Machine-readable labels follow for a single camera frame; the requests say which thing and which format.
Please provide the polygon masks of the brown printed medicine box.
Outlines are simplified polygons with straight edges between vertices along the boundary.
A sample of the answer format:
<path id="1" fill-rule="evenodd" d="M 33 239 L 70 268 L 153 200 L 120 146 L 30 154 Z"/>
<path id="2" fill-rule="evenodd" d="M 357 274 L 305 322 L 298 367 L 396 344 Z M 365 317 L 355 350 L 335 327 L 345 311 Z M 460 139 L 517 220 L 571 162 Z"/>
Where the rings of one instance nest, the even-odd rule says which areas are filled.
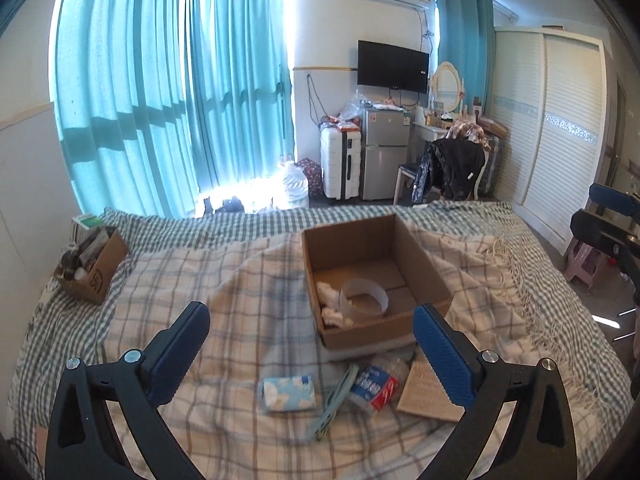
<path id="1" fill-rule="evenodd" d="M 414 416 L 458 422 L 464 408 L 453 404 L 430 362 L 419 348 L 398 402 L 398 410 Z"/>

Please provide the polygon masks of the clear jar blue red label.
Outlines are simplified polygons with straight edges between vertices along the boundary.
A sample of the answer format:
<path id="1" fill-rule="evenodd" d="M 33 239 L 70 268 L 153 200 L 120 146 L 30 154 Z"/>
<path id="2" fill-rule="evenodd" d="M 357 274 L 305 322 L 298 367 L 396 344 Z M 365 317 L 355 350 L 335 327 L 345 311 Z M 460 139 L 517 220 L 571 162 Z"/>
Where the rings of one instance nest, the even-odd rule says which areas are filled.
<path id="1" fill-rule="evenodd" d="M 347 400 L 367 413 L 379 413 L 401 394 L 408 375 L 408 362 L 398 354 L 375 356 L 358 372 Z"/>

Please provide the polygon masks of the blue white tissue pack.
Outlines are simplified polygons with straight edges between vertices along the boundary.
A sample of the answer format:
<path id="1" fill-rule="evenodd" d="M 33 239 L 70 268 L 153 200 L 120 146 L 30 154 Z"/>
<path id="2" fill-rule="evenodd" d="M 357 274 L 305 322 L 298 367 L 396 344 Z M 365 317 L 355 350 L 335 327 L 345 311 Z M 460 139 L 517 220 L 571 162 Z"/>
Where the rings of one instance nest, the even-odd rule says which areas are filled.
<path id="1" fill-rule="evenodd" d="M 310 375 L 265 378 L 262 403 L 268 412 L 275 413 L 314 410 L 317 407 L 314 381 Z"/>

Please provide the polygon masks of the white plush toy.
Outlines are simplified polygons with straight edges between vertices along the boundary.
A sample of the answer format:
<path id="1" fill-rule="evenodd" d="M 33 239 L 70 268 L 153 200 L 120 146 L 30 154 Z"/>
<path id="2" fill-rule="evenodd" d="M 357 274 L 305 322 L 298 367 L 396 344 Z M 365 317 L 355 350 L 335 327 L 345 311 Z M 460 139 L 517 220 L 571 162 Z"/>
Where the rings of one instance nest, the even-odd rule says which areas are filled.
<path id="1" fill-rule="evenodd" d="M 351 326 L 352 320 L 340 310 L 340 293 L 326 282 L 318 282 L 316 289 L 324 326 L 341 330 Z"/>

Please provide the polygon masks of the pink plastic stool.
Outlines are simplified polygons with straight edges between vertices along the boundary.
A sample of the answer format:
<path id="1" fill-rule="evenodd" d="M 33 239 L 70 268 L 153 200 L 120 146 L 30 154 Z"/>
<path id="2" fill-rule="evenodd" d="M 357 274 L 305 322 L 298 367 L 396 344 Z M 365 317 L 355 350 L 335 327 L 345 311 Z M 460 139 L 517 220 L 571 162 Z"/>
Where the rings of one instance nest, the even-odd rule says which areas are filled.
<path id="1" fill-rule="evenodd" d="M 579 280 L 592 289 L 597 277 L 605 267 L 608 257 L 600 250 L 573 238 L 567 249 L 564 278 L 570 283 Z"/>

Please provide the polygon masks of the green checked bed sheet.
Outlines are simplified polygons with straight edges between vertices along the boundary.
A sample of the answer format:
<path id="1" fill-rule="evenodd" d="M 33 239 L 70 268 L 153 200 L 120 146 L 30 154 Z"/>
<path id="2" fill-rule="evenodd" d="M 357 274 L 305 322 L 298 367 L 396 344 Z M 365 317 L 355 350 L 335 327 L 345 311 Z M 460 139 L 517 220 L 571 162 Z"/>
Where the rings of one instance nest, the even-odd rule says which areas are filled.
<path id="1" fill-rule="evenodd" d="M 104 219 L 116 226 L 125 242 L 126 229 L 135 228 L 141 222 L 146 222 L 153 228 L 170 226 L 182 232 L 205 231 L 218 234 L 224 240 L 233 240 L 238 236 L 254 237 L 269 233 L 299 235 L 303 230 L 318 224 L 387 216 L 391 212 L 387 206 L 345 206 L 294 209 L 274 214 L 221 214 L 207 220 L 166 220 L 108 210 L 105 211 Z M 506 226 L 517 221 L 526 226 L 511 207 L 504 203 L 440 202 L 419 208 L 399 207 L 394 210 L 394 214 L 405 222 L 416 220 L 424 226 L 438 226 L 449 234 L 478 233 L 494 223 Z M 55 391 L 66 361 L 74 356 L 91 364 L 118 359 L 107 357 L 104 341 L 114 318 L 115 301 L 122 290 L 130 258 L 129 248 L 128 256 L 120 264 L 103 304 L 95 306 L 78 301 L 70 298 L 62 289 L 52 287 L 42 295 L 36 307 L 20 358 L 16 363 L 9 394 L 14 437 L 27 469 L 34 476 L 39 476 L 41 472 L 35 454 L 36 431 L 48 426 Z M 558 274 L 570 289 L 545 252 L 544 258 L 550 263 L 552 271 Z M 578 296 L 571 289 L 570 291 L 582 304 Z M 593 322 L 587 308 L 583 304 L 582 306 L 587 320 L 592 325 L 591 332 L 584 339 L 588 372 L 586 382 L 596 390 L 596 402 L 602 412 L 604 423 L 601 448 L 593 468 L 623 426 L 632 407 L 632 397 L 625 367 L 600 328 Z M 585 477 L 578 472 L 578 460 L 577 473 L 579 477 Z"/>

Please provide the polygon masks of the small cardboard box with clutter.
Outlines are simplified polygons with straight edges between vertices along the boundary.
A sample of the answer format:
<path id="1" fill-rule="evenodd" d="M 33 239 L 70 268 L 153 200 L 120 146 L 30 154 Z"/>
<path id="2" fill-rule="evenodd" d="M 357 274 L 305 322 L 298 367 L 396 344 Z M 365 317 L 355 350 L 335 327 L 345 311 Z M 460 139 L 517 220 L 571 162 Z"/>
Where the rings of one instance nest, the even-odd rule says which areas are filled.
<path id="1" fill-rule="evenodd" d="M 102 304 L 115 271 L 128 247 L 114 226 L 99 226 L 80 244 L 70 244 L 56 267 L 54 277 L 71 297 Z"/>

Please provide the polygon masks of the plaid beige blanket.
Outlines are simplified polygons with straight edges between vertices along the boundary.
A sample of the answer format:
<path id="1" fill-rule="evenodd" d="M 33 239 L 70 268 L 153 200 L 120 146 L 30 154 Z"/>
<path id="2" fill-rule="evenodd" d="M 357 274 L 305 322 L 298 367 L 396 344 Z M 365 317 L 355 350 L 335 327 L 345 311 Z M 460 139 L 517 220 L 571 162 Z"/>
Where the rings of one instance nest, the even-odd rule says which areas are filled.
<path id="1" fill-rule="evenodd" d="M 603 437 L 596 390 L 587 384 L 582 304 L 555 274 L 521 222 L 449 234 L 410 220 L 452 293 L 447 320 L 477 348 L 503 359 L 559 363 L 577 444 L 588 474 Z M 218 234 L 126 229 L 131 258 L 104 341 L 109 359 L 144 347 L 192 300 L 209 310 L 208 337 L 174 398 L 167 426 L 209 479 L 412 479 L 436 454 L 451 425 L 343 406 L 321 440 L 316 411 L 269 414 L 258 389 L 271 376 L 309 375 L 318 394 L 344 374 L 322 349 L 311 314 L 297 233 L 224 240 Z"/>

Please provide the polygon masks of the oval white vanity mirror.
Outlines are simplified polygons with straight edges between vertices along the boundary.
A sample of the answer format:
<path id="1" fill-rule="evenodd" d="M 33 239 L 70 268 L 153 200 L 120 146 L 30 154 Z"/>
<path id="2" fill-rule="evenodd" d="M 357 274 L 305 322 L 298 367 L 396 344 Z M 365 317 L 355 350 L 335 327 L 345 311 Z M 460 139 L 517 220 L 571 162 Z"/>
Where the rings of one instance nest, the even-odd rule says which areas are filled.
<path id="1" fill-rule="evenodd" d="M 462 101 L 463 84 L 457 69 L 450 62 L 442 62 L 431 78 L 434 103 L 442 104 L 444 113 L 455 112 Z"/>

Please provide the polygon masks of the narrow teal curtain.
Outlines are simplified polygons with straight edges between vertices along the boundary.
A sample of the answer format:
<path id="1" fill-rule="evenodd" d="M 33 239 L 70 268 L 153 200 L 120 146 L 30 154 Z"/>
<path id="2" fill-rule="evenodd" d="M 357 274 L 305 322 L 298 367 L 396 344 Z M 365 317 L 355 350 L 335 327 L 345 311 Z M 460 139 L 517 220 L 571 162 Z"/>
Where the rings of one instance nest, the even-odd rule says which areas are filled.
<path id="1" fill-rule="evenodd" d="M 439 13 L 440 62 L 451 63 L 464 80 L 464 102 L 479 98 L 487 110 L 495 67 L 492 0 L 435 0 Z"/>

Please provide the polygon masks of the open brown cardboard box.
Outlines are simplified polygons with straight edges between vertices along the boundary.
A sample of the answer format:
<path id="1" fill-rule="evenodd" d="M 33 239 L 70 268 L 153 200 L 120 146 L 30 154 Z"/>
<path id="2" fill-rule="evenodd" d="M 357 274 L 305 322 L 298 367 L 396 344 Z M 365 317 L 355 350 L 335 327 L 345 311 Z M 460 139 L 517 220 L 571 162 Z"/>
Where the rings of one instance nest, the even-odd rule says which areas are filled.
<path id="1" fill-rule="evenodd" d="M 408 344 L 417 306 L 431 304 L 440 314 L 451 306 L 452 292 L 435 257 L 397 214 L 316 226 L 302 233 L 302 248 L 317 332 L 337 360 Z M 381 287 L 388 298 L 386 311 L 345 328 L 329 326 L 322 320 L 317 284 L 339 292 L 353 280 Z"/>

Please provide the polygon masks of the silver mini fridge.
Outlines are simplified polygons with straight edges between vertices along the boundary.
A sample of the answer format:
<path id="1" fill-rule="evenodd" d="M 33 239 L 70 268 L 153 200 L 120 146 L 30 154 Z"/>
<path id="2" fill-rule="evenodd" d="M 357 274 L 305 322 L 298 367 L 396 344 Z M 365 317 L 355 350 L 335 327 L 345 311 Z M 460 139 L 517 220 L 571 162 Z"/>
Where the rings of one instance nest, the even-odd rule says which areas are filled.
<path id="1" fill-rule="evenodd" d="M 398 167 L 408 159 L 411 117 L 400 110 L 367 108 L 362 116 L 363 200 L 390 200 Z"/>

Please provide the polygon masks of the white suitcase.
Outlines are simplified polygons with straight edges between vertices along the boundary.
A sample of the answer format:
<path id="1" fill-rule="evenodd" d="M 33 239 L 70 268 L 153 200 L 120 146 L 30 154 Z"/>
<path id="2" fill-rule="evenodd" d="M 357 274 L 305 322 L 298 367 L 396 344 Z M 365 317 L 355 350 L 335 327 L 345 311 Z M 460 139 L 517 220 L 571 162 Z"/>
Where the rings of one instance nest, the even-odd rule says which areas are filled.
<path id="1" fill-rule="evenodd" d="M 351 200 L 359 195 L 361 133 L 335 126 L 320 130 L 320 166 L 324 195 L 330 200 Z"/>

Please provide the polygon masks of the dark patterned bag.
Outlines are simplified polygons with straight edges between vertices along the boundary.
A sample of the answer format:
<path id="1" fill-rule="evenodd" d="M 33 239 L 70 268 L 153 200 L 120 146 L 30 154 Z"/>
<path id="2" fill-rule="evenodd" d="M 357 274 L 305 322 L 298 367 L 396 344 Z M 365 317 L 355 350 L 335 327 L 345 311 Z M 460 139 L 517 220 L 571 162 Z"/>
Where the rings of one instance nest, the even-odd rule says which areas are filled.
<path id="1" fill-rule="evenodd" d="M 310 198 L 323 195 L 322 169 L 318 162 L 306 157 L 295 163 L 295 166 L 303 171 L 308 182 L 308 194 Z"/>

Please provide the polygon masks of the large clear water bottle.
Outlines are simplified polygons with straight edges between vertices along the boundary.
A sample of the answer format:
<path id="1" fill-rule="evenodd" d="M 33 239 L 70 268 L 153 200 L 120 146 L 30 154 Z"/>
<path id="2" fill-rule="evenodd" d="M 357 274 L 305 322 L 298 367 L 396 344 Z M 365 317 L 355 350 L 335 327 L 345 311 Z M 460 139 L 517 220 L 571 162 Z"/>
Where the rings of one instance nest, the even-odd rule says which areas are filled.
<path id="1" fill-rule="evenodd" d="M 309 206 L 308 179 L 295 162 L 282 162 L 273 181 L 273 203 L 278 209 L 289 210 Z"/>

